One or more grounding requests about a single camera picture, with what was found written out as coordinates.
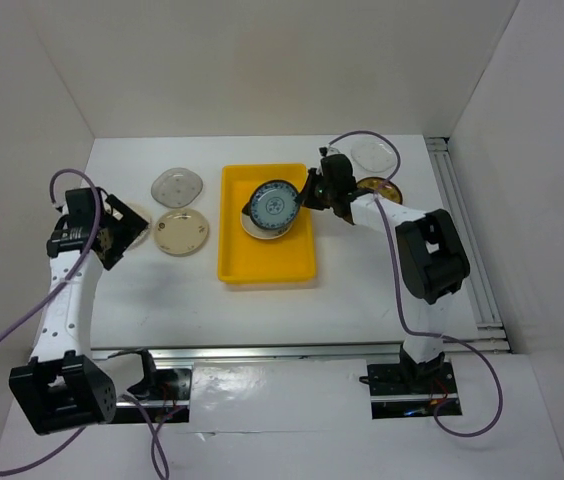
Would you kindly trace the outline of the blue white patterned plate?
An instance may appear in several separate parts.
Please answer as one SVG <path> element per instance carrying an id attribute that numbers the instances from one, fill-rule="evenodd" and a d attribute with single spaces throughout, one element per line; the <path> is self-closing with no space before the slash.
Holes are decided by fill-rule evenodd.
<path id="1" fill-rule="evenodd" d="M 286 180 L 276 179 L 258 186 L 242 211 L 253 224 L 266 231 L 292 225 L 299 210 L 299 191 Z"/>

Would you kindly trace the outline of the clear glass plate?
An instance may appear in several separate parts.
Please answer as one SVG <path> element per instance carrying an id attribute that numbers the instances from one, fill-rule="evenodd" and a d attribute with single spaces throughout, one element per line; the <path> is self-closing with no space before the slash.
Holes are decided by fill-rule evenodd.
<path id="1" fill-rule="evenodd" d="M 382 142 L 358 140 L 351 147 L 353 160 L 371 173 L 389 174 L 397 166 L 393 149 Z"/>

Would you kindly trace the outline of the cream plate with calligraphy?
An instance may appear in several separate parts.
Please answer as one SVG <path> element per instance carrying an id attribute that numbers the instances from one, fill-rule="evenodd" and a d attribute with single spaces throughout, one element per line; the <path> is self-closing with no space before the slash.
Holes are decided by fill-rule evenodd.
<path id="1" fill-rule="evenodd" d="M 170 210 L 155 224 L 153 238 L 157 247 L 171 256 L 187 256 L 198 251 L 209 235 L 209 222 L 190 208 Z"/>

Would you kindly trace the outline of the cream plate with black flowers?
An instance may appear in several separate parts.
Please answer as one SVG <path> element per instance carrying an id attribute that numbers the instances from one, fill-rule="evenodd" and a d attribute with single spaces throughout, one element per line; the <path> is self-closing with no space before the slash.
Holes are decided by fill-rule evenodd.
<path id="1" fill-rule="evenodd" d="M 253 220 L 248 214 L 244 212 L 240 213 L 240 223 L 243 230 L 249 236 L 257 240 L 263 240 L 263 241 L 269 241 L 269 240 L 275 240 L 281 238 L 291 229 L 293 225 L 293 223 L 289 223 L 285 226 L 273 230 L 262 229 L 253 222 Z"/>

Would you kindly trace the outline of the grey glass plate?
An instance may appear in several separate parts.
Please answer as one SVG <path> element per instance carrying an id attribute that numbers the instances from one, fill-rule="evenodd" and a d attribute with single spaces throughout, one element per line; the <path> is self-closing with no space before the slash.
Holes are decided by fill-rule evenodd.
<path id="1" fill-rule="evenodd" d="M 171 209 L 191 204 L 202 192 L 203 180 L 187 168 L 171 168 L 161 173 L 151 185 L 152 198 Z"/>

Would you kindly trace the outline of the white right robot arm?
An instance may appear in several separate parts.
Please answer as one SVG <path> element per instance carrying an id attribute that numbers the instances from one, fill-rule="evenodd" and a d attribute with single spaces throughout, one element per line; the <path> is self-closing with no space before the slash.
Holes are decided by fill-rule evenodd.
<path id="1" fill-rule="evenodd" d="M 296 202 L 387 236 L 397 314 L 406 333 L 398 379 L 406 390 L 422 391 L 442 368 L 450 297 L 470 274 L 455 223 L 444 209 L 406 207 L 360 187 L 346 155 L 331 147 L 320 153 L 320 166 L 308 170 Z"/>

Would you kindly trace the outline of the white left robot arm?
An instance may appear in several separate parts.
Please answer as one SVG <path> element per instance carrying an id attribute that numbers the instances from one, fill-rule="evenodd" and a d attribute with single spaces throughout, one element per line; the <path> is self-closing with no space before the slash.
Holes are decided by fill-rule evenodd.
<path id="1" fill-rule="evenodd" d="M 69 190 L 46 243 L 53 299 L 28 363 L 15 367 L 9 387 L 39 435 L 114 419 L 119 397 L 158 390 L 159 374 L 145 349 L 121 350 L 101 363 L 92 355 L 91 323 L 101 275 L 148 229 L 147 221 L 114 195 Z"/>

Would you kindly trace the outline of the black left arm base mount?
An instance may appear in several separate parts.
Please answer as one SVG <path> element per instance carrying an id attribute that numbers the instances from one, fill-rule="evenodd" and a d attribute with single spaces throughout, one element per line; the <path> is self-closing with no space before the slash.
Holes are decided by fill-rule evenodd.
<path id="1" fill-rule="evenodd" d="M 190 399 L 193 369 L 158 367 L 147 349 L 122 350 L 111 354 L 136 357 L 142 363 L 142 379 L 130 387 L 128 394 L 136 398 L 154 424 L 184 424 L 190 420 Z"/>

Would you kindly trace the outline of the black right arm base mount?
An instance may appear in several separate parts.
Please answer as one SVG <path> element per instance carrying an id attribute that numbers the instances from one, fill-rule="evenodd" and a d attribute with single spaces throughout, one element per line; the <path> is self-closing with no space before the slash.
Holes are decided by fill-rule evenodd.
<path id="1" fill-rule="evenodd" d="M 373 420 L 461 416 L 455 372 L 446 360 L 424 379 L 409 381 L 396 356 L 371 356 L 358 381 L 368 389 Z"/>

